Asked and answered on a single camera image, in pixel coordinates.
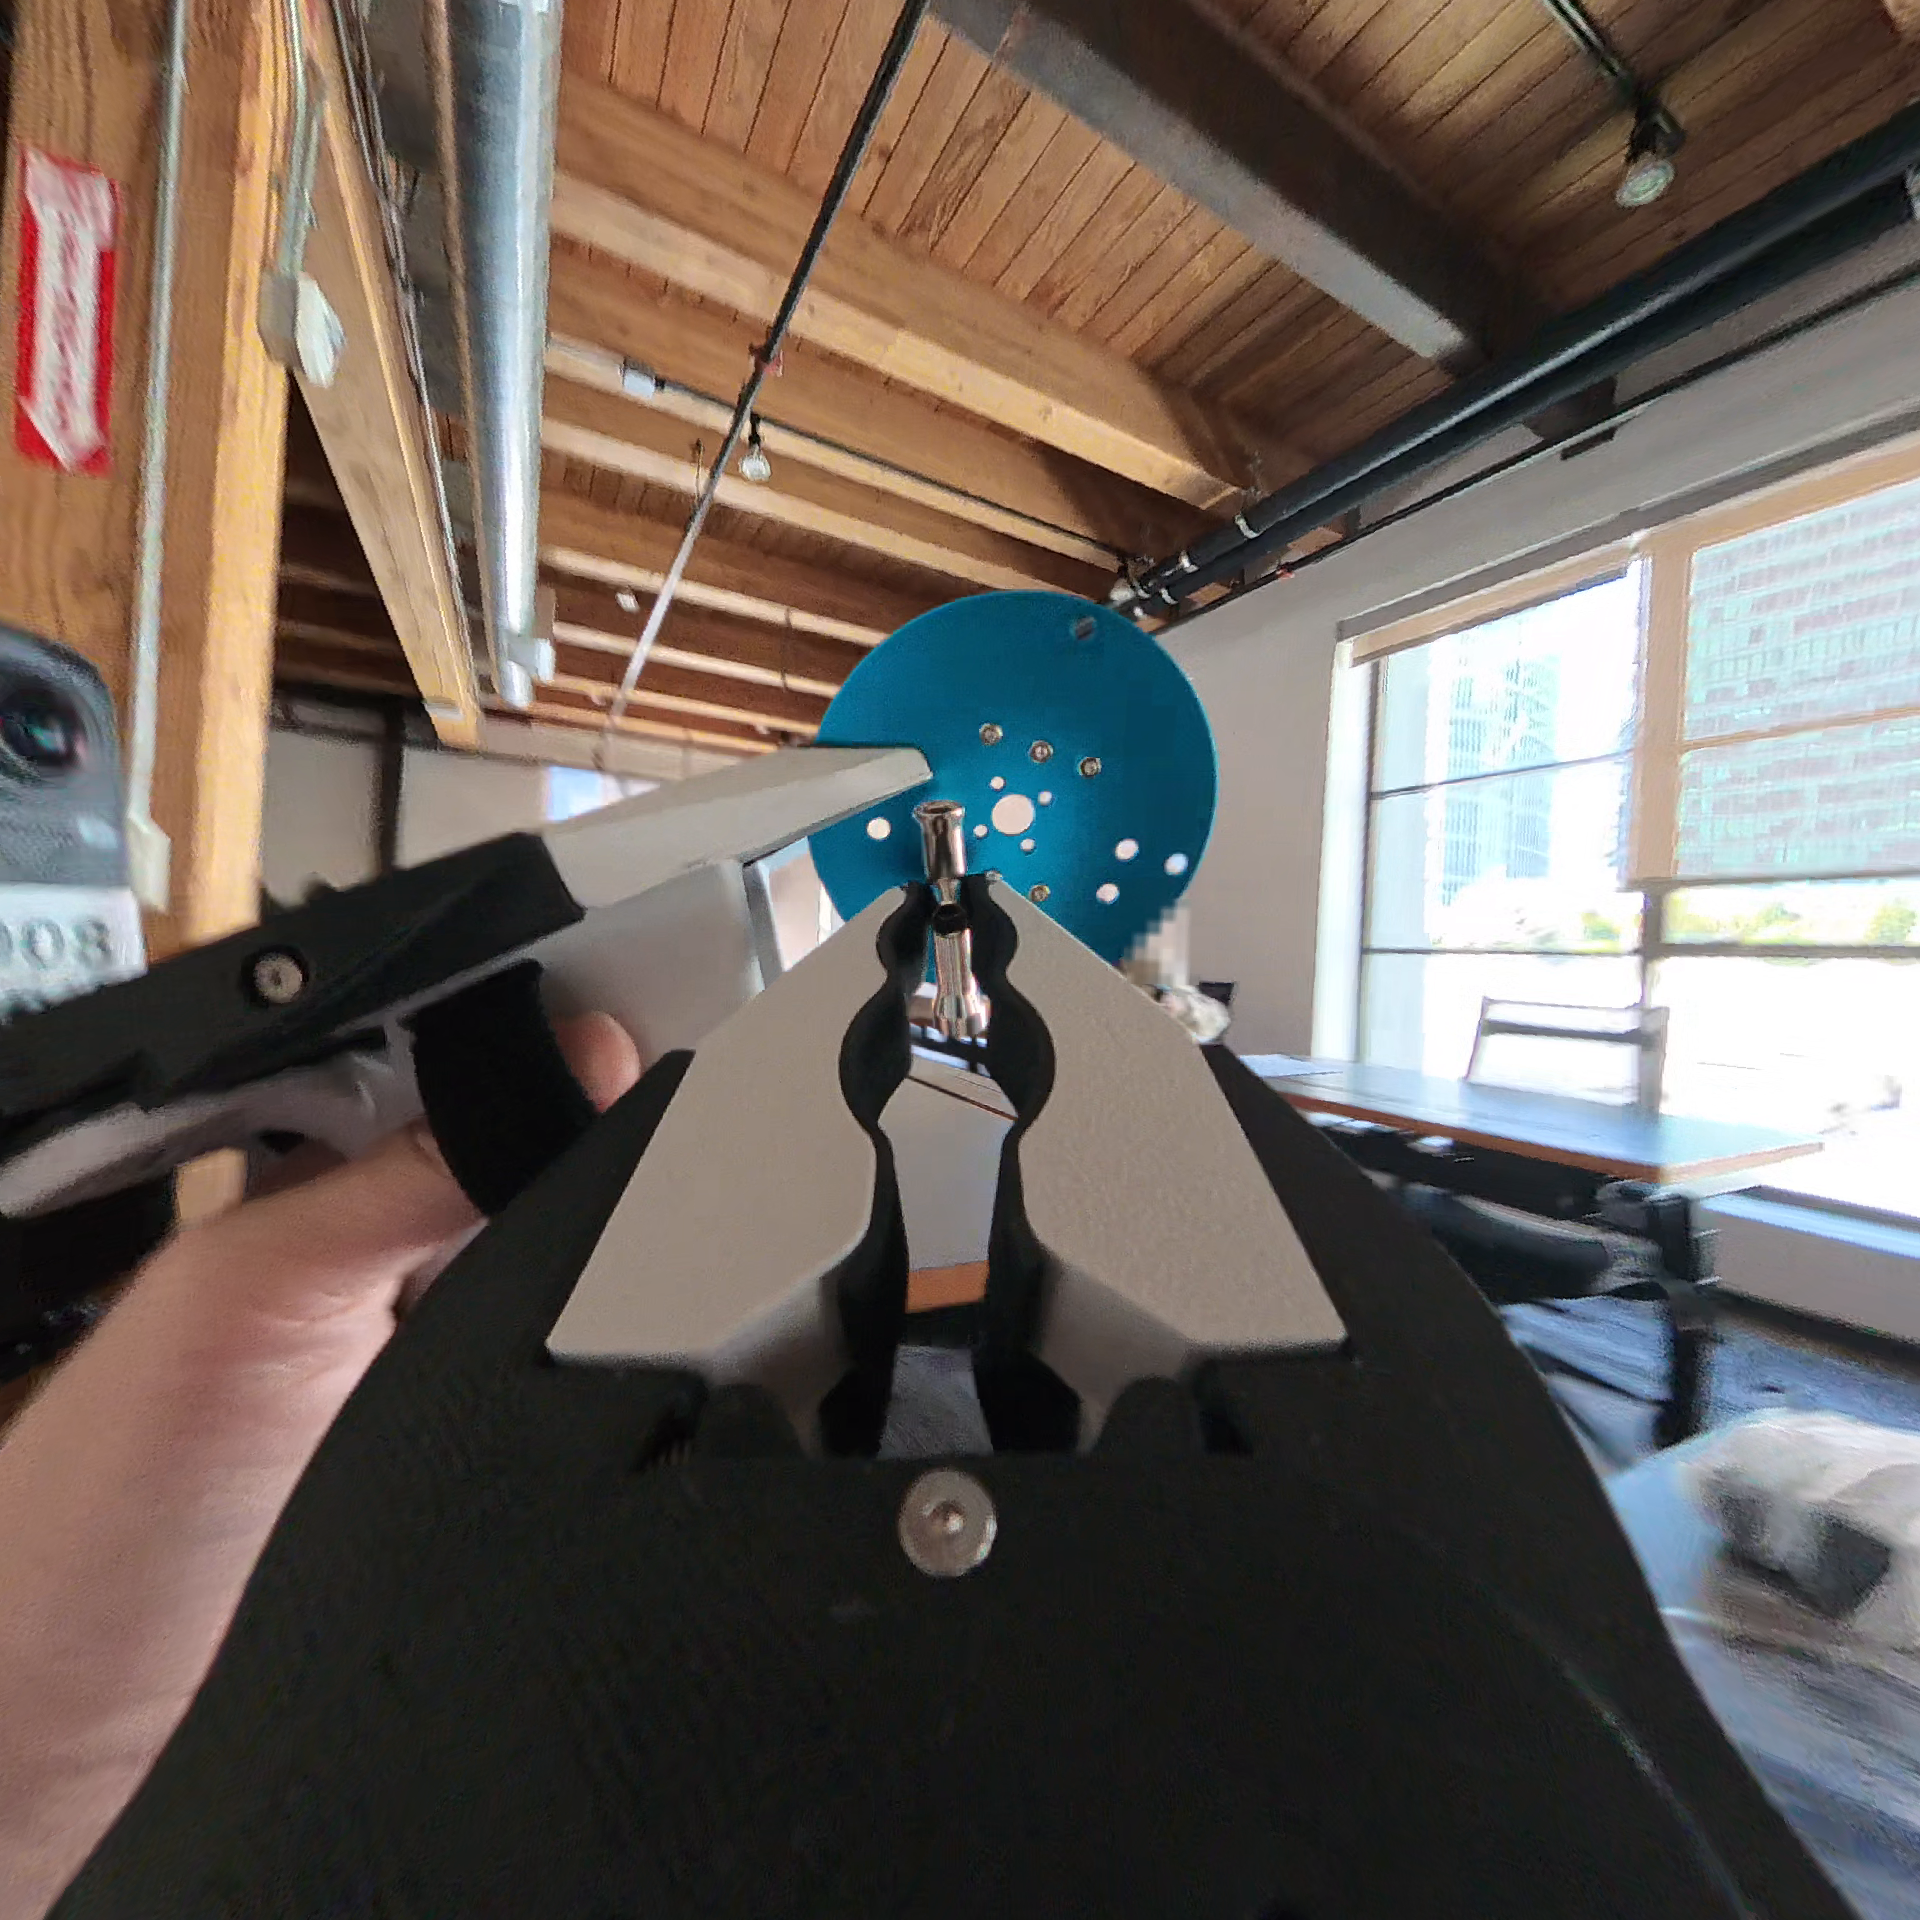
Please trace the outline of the silver ventilation duct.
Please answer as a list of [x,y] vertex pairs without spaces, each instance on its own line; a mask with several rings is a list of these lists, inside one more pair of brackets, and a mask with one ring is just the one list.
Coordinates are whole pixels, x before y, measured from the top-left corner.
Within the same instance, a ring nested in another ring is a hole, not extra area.
[[434,13],[474,555],[491,686],[514,711],[555,670],[538,516],[562,19],[562,3]]

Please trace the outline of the silver cross socket wrench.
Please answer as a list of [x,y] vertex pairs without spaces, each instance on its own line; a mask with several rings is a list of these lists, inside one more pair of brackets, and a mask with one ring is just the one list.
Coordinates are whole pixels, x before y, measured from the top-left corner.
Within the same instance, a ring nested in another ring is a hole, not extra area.
[[971,922],[964,900],[966,813],[957,803],[927,799],[915,807],[922,833],[926,883],[932,899],[927,922],[932,1022],[948,1042],[983,1039],[990,1003],[977,983]]

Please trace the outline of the person's left hand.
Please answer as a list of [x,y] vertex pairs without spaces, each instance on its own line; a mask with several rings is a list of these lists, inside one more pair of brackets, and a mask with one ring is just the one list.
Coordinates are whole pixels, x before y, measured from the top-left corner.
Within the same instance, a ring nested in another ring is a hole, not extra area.
[[46,1916],[179,1729],[282,1508],[481,1225],[423,1121],[179,1228],[3,1450],[3,1916]]

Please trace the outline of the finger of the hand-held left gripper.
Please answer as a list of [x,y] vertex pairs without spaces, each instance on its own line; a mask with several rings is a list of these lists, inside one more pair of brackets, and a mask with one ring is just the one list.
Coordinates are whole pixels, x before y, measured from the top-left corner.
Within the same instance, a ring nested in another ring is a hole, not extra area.
[[909,748],[811,745],[662,785],[540,837],[577,905],[610,908],[685,874],[789,849],[927,777],[926,757]]

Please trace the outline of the red wall sign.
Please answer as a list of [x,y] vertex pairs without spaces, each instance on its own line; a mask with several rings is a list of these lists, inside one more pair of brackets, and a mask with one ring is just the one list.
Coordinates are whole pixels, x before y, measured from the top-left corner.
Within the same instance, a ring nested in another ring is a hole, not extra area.
[[113,466],[113,325],[123,195],[28,147],[18,159],[15,447],[62,474]]

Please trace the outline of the blue round metal plate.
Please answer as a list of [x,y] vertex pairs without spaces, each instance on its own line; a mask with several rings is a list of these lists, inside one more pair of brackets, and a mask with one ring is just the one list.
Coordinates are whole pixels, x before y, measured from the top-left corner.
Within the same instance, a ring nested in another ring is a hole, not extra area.
[[915,811],[947,799],[964,811],[970,874],[1117,964],[1181,900],[1217,821],[1217,742],[1187,673],[1063,593],[981,593],[915,618],[849,674],[814,740],[927,764],[922,785],[810,837],[842,922],[923,877]]

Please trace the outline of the black office chair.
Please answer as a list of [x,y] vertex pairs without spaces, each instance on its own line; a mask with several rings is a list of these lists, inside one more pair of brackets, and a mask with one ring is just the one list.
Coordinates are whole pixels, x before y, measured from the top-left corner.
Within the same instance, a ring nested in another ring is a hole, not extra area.
[[1330,1116],[1316,1124],[1442,1244],[1491,1306],[1660,1306],[1667,1381],[1649,1397],[1652,1439],[1673,1447],[1708,1429],[1717,1279],[1694,1197],[1455,1137]]

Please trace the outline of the black ceiling pipes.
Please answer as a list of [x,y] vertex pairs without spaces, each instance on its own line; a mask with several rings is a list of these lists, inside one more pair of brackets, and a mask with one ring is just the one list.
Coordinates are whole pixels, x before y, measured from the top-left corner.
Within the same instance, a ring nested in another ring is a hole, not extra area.
[[1442,391],[1230,523],[1117,582],[1116,611],[1163,618],[1273,559],[1298,535],[1410,482],[1641,358],[1867,247],[1913,218],[1918,105],[1774,188],[1652,268],[1541,327],[1521,351]]

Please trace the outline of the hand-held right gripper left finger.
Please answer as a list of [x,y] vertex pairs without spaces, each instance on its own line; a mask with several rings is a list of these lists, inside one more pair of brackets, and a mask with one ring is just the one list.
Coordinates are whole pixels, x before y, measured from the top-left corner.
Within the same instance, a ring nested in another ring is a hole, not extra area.
[[555,1361],[754,1386],[805,1450],[878,1451],[908,1273],[881,1118],[915,990],[905,885],[692,1051],[546,1340]]

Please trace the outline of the wooden slat chair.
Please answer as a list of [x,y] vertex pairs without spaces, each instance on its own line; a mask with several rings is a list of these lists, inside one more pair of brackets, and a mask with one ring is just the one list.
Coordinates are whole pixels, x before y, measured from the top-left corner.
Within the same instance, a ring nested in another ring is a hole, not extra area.
[[1466,1079],[1658,1113],[1667,1042],[1667,1007],[1483,997]]

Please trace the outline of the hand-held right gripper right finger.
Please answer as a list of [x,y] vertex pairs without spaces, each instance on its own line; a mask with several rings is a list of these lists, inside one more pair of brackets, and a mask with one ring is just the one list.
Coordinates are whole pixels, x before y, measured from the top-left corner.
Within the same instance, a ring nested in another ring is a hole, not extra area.
[[998,1150],[973,1383],[1001,1453],[1090,1447],[1121,1397],[1214,1361],[1338,1353],[1217,1069],[1174,1018],[1001,879],[962,885]]

